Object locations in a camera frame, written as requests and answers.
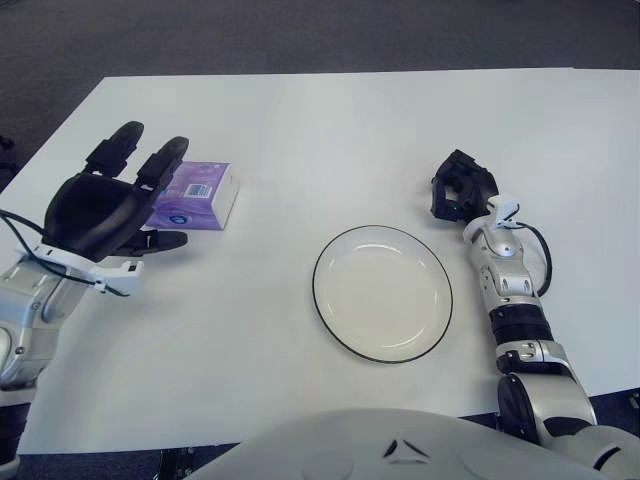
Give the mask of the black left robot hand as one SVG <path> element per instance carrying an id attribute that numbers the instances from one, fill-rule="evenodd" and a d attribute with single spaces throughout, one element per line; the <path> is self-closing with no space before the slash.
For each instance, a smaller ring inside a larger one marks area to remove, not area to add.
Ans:
<path id="1" fill-rule="evenodd" d="M 45 244 L 95 263 L 109 256 L 142 257 L 187 244 L 184 232 L 143 228 L 182 164 L 187 138 L 170 139 L 147 159 L 133 183 L 117 178 L 143 131 L 138 121 L 125 123 L 99 143 L 81 172 L 63 183 L 45 214 Z"/>

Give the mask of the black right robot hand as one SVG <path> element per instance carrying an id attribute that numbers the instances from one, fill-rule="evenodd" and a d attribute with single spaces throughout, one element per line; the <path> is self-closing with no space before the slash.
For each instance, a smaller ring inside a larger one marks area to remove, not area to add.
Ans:
<path id="1" fill-rule="evenodd" d="M 494 176 L 458 149 L 438 168 L 431 180 L 431 190 L 432 215 L 465 224 L 488 215 L 488 199 L 499 194 Z"/>

